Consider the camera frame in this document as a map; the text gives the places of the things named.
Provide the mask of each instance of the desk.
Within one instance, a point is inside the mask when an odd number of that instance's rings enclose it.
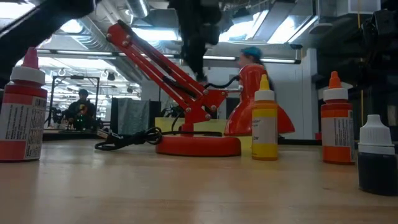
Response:
[[[355,166],[320,162],[319,147],[262,162],[96,142],[46,142],[39,162],[0,164],[0,223],[398,223],[397,197],[358,190]]]

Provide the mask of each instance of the orange bottle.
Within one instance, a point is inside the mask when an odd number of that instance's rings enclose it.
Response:
[[[348,91],[341,86],[337,72],[332,72],[329,89],[323,92],[321,129],[323,161],[333,164],[354,164],[353,105]]]

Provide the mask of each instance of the yellow bottle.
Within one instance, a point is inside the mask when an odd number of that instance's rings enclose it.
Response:
[[[260,89],[254,95],[252,111],[252,158],[278,160],[278,105],[269,89],[267,75],[262,75]]]

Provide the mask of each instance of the red desk lamp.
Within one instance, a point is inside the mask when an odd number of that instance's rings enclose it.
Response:
[[[228,118],[225,126],[225,136],[250,136],[252,107],[254,105],[254,93],[260,88],[261,75],[267,74],[262,65],[252,64],[243,67],[239,73],[239,82],[243,86],[241,102]],[[278,133],[286,134],[294,132],[294,126],[286,112],[278,107]]]
[[[193,132],[193,124],[211,119],[210,114],[203,109],[203,106],[216,111],[227,97],[228,90],[207,90],[153,48],[153,46],[138,37],[122,21],[118,21],[118,23],[108,29],[106,38],[125,53],[127,57],[169,94],[185,111],[185,123],[181,126],[181,134],[163,135],[161,142],[156,145],[157,153],[178,156],[240,156],[241,142],[238,138],[195,136],[194,134],[196,133]],[[148,61],[141,53],[156,63],[160,69]],[[247,79],[241,81],[244,88],[247,88],[246,91],[245,89],[243,90],[243,93],[245,93],[243,96],[250,93],[250,96],[254,97],[254,92],[259,89],[260,79],[257,79],[257,76],[251,78],[249,75],[243,75],[244,73],[258,73],[261,77],[264,69],[260,71],[257,67],[247,67],[241,72],[241,78]],[[238,111],[246,111],[244,107],[250,106],[250,104],[245,103],[246,101],[243,100],[244,103],[238,106]],[[231,116],[230,121],[233,124],[240,124],[235,121],[241,118],[251,128],[251,113],[241,113],[241,116],[249,117]]]

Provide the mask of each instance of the white bottle cap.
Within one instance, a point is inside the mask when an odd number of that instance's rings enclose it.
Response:
[[[12,69],[10,80],[24,80],[45,85],[45,73],[36,68],[17,66]]]
[[[268,78],[265,74],[261,76],[260,89],[254,93],[254,101],[259,100],[275,101],[275,93],[269,89]]]
[[[24,80],[36,82],[41,85],[45,84],[45,73],[39,70],[39,58],[34,47],[29,47],[22,66],[12,69],[10,80]]]
[[[359,132],[359,152],[394,155],[390,129],[381,123],[378,114],[368,115],[368,121]]]
[[[348,100],[348,90],[341,86],[338,72],[331,73],[329,89],[323,91],[323,101],[326,100]]]

